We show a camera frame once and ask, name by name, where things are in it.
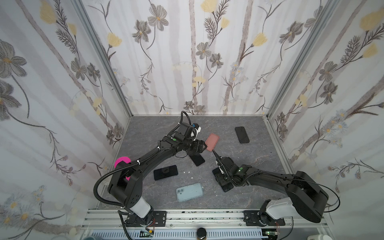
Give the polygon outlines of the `pink phone case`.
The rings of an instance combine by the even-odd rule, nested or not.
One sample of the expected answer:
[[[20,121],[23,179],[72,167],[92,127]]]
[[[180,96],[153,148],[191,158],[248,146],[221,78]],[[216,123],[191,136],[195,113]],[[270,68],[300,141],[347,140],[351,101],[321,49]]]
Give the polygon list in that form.
[[[205,144],[207,145],[207,151],[212,151],[216,144],[218,143],[220,137],[216,134],[211,133],[208,138],[205,140]]]

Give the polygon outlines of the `black phone case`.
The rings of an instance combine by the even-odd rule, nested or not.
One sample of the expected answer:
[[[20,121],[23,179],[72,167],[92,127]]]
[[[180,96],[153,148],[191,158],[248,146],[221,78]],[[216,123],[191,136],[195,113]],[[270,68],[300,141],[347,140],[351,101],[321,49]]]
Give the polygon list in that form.
[[[247,144],[250,142],[245,127],[235,127],[235,132],[240,144]]]

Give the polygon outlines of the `light blue phone case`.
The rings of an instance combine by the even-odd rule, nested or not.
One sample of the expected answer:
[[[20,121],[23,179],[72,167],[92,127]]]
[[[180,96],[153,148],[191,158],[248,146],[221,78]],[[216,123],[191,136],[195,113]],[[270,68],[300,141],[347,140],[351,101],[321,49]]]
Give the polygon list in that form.
[[[202,185],[197,183],[177,188],[176,194],[179,202],[185,202],[203,196],[204,192]]]

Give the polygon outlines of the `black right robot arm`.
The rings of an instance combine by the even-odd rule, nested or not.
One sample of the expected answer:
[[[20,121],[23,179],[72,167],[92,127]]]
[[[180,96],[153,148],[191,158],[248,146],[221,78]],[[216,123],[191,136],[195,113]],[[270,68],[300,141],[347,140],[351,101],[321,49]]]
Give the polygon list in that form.
[[[266,200],[255,217],[246,217],[260,227],[277,226],[285,217],[302,217],[312,223],[320,223],[329,195],[308,174],[278,174],[254,168],[237,166],[229,157],[221,157],[213,151],[217,168],[216,181],[220,186],[259,186],[285,194],[280,200]]]

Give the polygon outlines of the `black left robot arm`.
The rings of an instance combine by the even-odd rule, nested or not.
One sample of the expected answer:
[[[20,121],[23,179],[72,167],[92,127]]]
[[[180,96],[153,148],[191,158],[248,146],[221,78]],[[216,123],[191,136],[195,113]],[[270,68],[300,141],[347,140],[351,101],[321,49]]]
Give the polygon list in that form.
[[[200,125],[196,123],[179,123],[175,130],[158,141],[153,150],[136,161],[117,160],[108,193],[125,210],[132,211],[141,219],[149,218],[153,208],[142,197],[145,177],[180,151],[200,154],[207,149],[205,142],[197,139],[200,131]]]

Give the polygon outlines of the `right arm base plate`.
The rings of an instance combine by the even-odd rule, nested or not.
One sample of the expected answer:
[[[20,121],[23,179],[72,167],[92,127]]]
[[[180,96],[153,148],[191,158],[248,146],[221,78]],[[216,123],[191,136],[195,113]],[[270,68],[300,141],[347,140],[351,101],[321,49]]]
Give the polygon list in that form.
[[[273,219],[268,214],[261,211],[243,211],[244,213],[244,222],[249,226],[257,226],[257,227],[277,227],[277,226],[285,226],[285,220]]]

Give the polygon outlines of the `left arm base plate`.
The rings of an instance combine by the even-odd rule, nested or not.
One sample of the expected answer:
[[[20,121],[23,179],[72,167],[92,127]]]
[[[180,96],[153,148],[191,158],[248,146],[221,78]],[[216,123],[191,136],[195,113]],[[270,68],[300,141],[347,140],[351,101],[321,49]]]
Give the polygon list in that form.
[[[152,211],[149,212],[149,217],[145,219],[139,218],[134,213],[128,213],[123,217],[126,227],[165,227],[167,220],[166,211]]]

